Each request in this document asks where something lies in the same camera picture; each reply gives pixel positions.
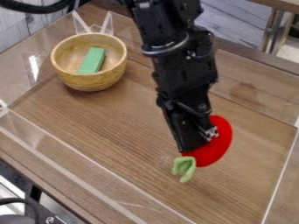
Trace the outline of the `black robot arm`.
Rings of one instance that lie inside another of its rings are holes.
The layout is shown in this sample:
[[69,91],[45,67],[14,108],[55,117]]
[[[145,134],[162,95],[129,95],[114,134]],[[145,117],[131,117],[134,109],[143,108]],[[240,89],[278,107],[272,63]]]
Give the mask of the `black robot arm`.
[[201,0],[121,0],[141,32],[143,55],[154,63],[157,104],[181,152],[219,136],[209,92],[218,82],[214,34],[195,24]]

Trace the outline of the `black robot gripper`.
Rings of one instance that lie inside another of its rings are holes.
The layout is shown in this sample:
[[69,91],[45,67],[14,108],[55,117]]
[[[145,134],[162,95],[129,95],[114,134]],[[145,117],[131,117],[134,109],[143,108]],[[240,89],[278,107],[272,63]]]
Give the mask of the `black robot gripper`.
[[154,62],[158,105],[165,109],[179,152],[191,152],[219,137],[211,121],[209,92],[219,79],[214,34],[194,26],[179,43],[143,47]]

